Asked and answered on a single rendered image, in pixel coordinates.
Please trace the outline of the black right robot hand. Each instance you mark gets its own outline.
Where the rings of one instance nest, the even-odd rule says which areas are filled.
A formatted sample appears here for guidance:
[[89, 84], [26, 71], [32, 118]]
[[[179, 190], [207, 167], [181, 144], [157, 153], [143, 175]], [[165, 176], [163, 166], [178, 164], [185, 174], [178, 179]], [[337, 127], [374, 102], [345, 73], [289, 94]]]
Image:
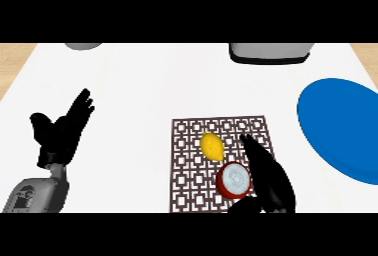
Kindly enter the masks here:
[[240, 135], [238, 139], [249, 161], [255, 197], [244, 196], [230, 206], [227, 213], [293, 213], [295, 194], [286, 172], [250, 135]]

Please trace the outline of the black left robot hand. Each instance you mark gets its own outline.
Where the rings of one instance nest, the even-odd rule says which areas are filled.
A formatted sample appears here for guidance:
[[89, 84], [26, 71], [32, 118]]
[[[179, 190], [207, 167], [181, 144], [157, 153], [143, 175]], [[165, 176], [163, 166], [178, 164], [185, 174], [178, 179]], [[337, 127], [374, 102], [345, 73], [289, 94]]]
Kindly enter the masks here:
[[47, 168], [51, 164], [66, 166], [73, 158], [81, 133], [94, 110], [89, 91], [82, 89], [69, 110], [63, 116], [51, 121], [42, 113], [32, 113], [29, 121], [33, 139], [39, 144], [36, 166]]

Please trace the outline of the brown patterned placemat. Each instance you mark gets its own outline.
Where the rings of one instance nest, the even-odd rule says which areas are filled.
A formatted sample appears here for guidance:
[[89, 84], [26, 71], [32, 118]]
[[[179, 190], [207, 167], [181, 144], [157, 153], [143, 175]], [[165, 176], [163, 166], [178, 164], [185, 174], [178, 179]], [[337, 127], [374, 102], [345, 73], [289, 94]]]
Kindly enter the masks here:
[[[224, 145], [222, 161], [210, 161], [200, 151], [200, 137], [212, 133]], [[174, 119], [171, 123], [171, 213], [224, 213], [236, 202], [215, 190], [215, 176], [222, 164], [247, 166], [238, 135], [249, 134], [272, 154], [264, 116]]]

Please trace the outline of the blue plate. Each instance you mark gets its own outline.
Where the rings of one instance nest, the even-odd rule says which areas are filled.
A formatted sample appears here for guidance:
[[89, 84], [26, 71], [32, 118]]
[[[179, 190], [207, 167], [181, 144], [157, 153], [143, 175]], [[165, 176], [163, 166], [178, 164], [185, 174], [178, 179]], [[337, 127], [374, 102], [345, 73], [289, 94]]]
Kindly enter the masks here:
[[320, 79], [302, 89], [296, 116], [321, 159], [349, 178], [378, 185], [378, 93], [352, 81]]

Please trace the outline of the yellow lemon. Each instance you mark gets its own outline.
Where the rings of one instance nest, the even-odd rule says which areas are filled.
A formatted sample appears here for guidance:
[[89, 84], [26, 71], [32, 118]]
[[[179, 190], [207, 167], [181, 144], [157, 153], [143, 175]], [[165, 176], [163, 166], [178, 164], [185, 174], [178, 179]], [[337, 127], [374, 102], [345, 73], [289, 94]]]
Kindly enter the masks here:
[[202, 135], [199, 146], [202, 154], [209, 160], [222, 160], [224, 146], [219, 137], [213, 133]]

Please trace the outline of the grey round object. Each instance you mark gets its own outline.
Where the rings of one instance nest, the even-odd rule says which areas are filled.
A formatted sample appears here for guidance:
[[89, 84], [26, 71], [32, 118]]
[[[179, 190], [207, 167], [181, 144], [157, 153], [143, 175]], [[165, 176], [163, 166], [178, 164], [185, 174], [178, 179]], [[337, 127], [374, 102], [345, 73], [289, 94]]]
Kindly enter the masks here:
[[66, 47], [76, 51], [83, 51], [95, 48], [101, 43], [64, 43]]

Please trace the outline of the pale grey appliance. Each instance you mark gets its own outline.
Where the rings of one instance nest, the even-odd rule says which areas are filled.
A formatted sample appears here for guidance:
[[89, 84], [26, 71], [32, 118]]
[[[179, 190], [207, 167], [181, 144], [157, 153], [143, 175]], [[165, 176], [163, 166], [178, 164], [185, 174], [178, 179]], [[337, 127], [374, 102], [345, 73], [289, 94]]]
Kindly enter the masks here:
[[253, 65], [299, 64], [309, 56], [312, 43], [230, 43], [230, 59]]

